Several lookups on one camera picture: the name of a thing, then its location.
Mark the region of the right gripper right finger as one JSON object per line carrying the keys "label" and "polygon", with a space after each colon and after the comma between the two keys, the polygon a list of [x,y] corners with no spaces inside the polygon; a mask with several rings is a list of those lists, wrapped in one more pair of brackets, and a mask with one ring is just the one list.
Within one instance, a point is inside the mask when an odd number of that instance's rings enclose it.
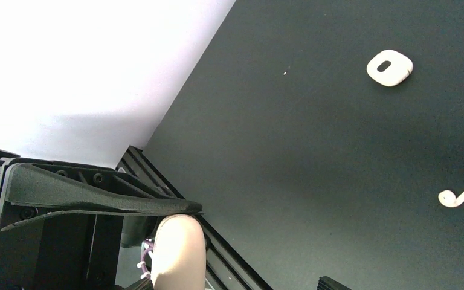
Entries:
{"label": "right gripper right finger", "polygon": [[351,290],[347,286],[328,276],[322,276],[318,280],[317,290]]}

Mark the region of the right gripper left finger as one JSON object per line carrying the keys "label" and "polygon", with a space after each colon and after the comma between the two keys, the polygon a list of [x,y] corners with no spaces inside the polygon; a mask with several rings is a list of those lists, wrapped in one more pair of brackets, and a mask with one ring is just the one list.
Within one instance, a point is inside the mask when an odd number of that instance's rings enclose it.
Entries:
{"label": "right gripper left finger", "polygon": [[202,212],[197,202],[169,195],[135,176],[113,170],[17,163],[8,168],[5,177],[5,202],[39,212],[1,225],[1,232],[63,214],[170,216]]}

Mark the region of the cream earbud charging case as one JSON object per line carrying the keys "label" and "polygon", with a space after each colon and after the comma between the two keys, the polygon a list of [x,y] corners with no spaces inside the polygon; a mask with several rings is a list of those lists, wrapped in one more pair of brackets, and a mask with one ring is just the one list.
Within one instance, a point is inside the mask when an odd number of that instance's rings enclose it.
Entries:
{"label": "cream earbud charging case", "polygon": [[152,256],[154,289],[205,289],[206,261],[204,232],[194,217],[177,214],[161,221]]}

